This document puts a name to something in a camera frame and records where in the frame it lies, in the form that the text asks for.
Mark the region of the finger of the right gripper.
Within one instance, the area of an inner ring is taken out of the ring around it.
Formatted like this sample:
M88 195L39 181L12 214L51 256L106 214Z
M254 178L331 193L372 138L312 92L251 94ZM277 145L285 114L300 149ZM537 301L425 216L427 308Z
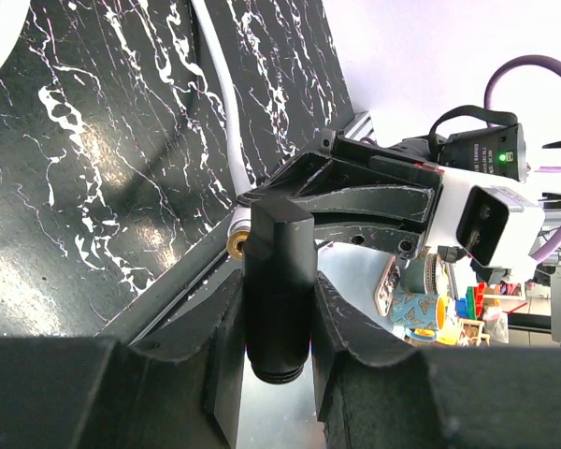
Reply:
M370 222L316 224L314 238L363 246L403 259L415 258L425 246L424 229Z
M304 152L262 185L241 194L238 203L249 207L258 200L285 198L311 213L361 215L388 223L426 223L438 206L442 185L321 185L317 171L323 163L320 153Z

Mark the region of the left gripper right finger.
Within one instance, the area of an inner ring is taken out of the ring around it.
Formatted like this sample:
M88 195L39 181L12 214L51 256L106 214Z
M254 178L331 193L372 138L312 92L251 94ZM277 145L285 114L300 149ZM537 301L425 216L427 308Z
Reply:
M561 348L415 347L325 276L311 336L330 448L561 448Z

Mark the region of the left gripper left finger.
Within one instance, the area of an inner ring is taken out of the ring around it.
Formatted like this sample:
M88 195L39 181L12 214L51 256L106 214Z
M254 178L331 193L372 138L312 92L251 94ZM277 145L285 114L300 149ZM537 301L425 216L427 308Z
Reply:
M0 338L0 448L232 448L242 276L147 338Z

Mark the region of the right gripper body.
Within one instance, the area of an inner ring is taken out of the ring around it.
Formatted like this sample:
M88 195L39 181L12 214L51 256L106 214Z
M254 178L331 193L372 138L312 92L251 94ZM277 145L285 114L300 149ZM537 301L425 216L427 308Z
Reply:
M324 163L317 174L321 185L355 187L403 185L440 187L444 171L427 136L405 138L382 147L368 137L354 138L332 130L319 150Z

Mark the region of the black hose connector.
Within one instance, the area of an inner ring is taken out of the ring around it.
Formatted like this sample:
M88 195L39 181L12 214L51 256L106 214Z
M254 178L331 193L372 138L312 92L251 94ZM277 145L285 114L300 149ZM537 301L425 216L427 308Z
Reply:
M318 253L314 217L288 199L252 205L243 249L247 355L256 377L288 384L308 359Z

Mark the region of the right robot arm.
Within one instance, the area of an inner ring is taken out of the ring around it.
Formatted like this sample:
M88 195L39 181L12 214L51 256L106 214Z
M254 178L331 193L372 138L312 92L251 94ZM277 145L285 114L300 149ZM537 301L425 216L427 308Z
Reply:
M389 148L324 129L316 149L292 157L238 203L285 198L313 215L316 239L404 259L425 246L455 247L493 265L513 215L502 189L524 176L523 127L512 113L474 106L452 109L439 121L457 117L488 125L448 138L432 127Z

